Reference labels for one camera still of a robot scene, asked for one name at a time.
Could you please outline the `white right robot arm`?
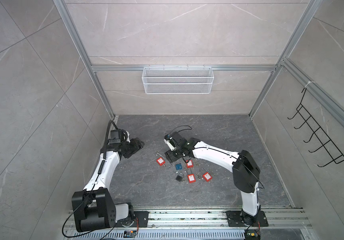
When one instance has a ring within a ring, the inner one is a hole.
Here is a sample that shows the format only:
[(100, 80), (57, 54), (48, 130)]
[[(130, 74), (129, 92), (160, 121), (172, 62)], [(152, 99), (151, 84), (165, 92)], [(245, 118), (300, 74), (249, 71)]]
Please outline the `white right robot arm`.
[(209, 161), (230, 171), (235, 187), (241, 191), (242, 222), (247, 226), (258, 223), (261, 212), (258, 192), (264, 185), (260, 181), (261, 170), (248, 151), (232, 152), (211, 146), (196, 138), (186, 140), (179, 131), (166, 134), (164, 142), (169, 147), (165, 155), (170, 163), (189, 157)]

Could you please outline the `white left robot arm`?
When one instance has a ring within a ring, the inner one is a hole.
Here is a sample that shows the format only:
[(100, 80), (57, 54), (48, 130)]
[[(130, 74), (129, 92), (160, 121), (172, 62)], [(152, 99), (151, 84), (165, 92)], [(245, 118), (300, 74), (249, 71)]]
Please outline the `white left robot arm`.
[(115, 204), (109, 188), (120, 160), (130, 158), (144, 145), (139, 138), (131, 139), (128, 131), (109, 121), (96, 169), (83, 190), (72, 196), (71, 217), (80, 236), (117, 226), (130, 227), (137, 221), (132, 204)]

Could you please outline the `blue padlock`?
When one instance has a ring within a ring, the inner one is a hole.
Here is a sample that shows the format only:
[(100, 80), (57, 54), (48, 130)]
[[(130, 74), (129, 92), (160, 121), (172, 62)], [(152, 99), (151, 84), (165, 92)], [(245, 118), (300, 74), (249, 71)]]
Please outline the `blue padlock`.
[(180, 171), (183, 169), (183, 165), (179, 161), (176, 161), (175, 168), (177, 171)]

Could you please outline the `small black padlock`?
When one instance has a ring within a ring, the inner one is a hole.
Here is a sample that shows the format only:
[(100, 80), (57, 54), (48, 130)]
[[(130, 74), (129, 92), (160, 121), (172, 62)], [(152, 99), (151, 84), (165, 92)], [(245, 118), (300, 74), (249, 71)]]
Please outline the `small black padlock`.
[(178, 182), (183, 182), (183, 181), (184, 181), (184, 174), (183, 174), (183, 173), (179, 173), (179, 174), (176, 176), (176, 181), (178, 181)]

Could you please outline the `red padlock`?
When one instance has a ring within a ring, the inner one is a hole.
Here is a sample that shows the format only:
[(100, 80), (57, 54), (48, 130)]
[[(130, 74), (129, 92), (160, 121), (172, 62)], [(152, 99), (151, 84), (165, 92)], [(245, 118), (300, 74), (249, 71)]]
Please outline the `red padlock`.
[(192, 172), (190, 168), (187, 169), (187, 179), (189, 183), (196, 182), (195, 174)]
[(188, 162), (186, 163), (187, 168), (193, 168), (194, 167), (194, 163), (193, 160), (188, 160)]
[(157, 163), (160, 165), (160, 166), (165, 166), (166, 164), (166, 161), (165, 161), (165, 158), (163, 157), (162, 154), (156, 152), (156, 155), (157, 155)]
[(202, 175), (202, 178), (206, 181), (206, 182), (209, 182), (210, 180), (212, 180), (212, 176), (211, 174), (206, 171), (204, 168), (200, 168), (200, 173)]

